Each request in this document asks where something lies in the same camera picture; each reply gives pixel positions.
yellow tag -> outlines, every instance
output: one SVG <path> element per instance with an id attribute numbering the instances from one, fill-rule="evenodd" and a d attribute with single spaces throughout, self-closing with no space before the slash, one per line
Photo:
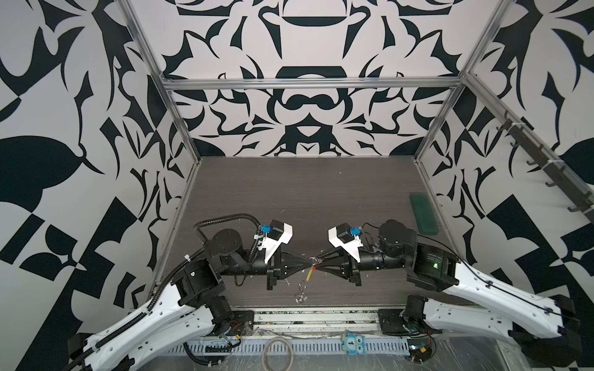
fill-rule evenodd
<path id="1" fill-rule="evenodd" d="M 311 269 L 309 270 L 309 274 L 307 275 L 307 280 L 305 281 L 309 281 L 309 279 L 311 278 L 311 274 L 315 271 L 315 266 L 311 266 Z"/>

black and white patterned wall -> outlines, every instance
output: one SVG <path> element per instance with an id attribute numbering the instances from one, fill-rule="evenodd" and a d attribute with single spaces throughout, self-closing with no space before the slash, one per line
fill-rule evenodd
<path id="1" fill-rule="evenodd" d="M 2 370 L 143 300 L 191 167 L 112 0 L 2 2 Z"/>
<path id="2" fill-rule="evenodd" d="M 518 0 L 477 69 L 511 110 L 592 185 L 594 4 Z M 564 294 L 593 367 L 594 226 L 468 89 L 423 164 L 456 245 L 478 269 L 544 296 Z"/>
<path id="3" fill-rule="evenodd" d="M 203 156 L 412 155 L 447 88 L 176 91 Z"/>
<path id="4" fill-rule="evenodd" d="M 133 0 L 166 78 L 452 76 L 492 0 Z M 177 91 L 201 155 L 415 153 L 446 88 Z"/>

key ring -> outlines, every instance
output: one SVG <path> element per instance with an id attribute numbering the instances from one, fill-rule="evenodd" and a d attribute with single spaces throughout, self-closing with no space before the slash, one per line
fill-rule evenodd
<path id="1" fill-rule="evenodd" d="M 307 283 L 305 281 L 299 283 L 299 292 L 295 294 L 295 302 L 297 302 L 297 304 L 303 304 L 305 299 L 307 299 L 307 296 L 303 292 L 306 287 Z"/>

keychain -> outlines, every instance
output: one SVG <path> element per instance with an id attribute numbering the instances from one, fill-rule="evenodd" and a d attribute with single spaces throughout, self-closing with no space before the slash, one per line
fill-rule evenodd
<path id="1" fill-rule="evenodd" d="M 309 269 L 309 273 L 307 274 L 307 279 L 301 281 L 299 283 L 299 292 L 295 294 L 295 301 L 297 304 L 303 304 L 305 299 L 307 299 L 307 295 L 305 295 L 304 290 L 307 287 L 307 281 L 311 278 L 311 274 L 315 271 L 315 265 L 320 262 L 320 260 L 314 256 L 310 258 L 311 260 L 311 268 Z"/>
<path id="2" fill-rule="evenodd" d="M 297 304 L 303 304 L 305 299 L 307 299 L 307 296 L 303 292 L 305 290 L 305 287 L 306 287 L 305 281 L 301 281 L 299 283 L 299 292 L 295 294 L 295 301 L 297 302 Z"/>

dark wooden tabletop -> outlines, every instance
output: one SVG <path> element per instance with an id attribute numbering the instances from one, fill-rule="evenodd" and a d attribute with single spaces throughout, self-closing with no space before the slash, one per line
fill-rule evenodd
<path id="1" fill-rule="evenodd" d="M 331 247 L 328 229 L 344 222 L 379 226 L 396 219 L 417 229 L 409 202 L 411 192 L 426 192 L 411 157 L 374 158 L 230 158 L 206 157 L 188 201 L 165 274 L 185 254 L 201 248 L 192 231 L 198 221 L 234 213 L 249 213 L 267 224 L 278 219 L 293 226 L 293 238 L 283 250 L 315 256 Z M 246 220 L 206 227 L 208 237 L 222 228 L 240 232 L 245 248 L 253 241 L 254 226 Z M 377 238 L 377 231 L 366 227 Z M 448 243 L 440 226 L 433 236 Z M 419 238 L 420 242 L 431 241 Z M 308 270 L 266 290 L 265 277 L 248 277 L 236 287 L 225 277 L 223 293 L 232 306 L 297 306 L 294 295 Z M 403 305 L 410 294 L 421 294 L 450 303 L 462 299 L 421 290 L 406 281 L 403 269 L 362 272 L 362 286 L 324 272 L 313 273 L 307 284 L 304 306 Z"/>

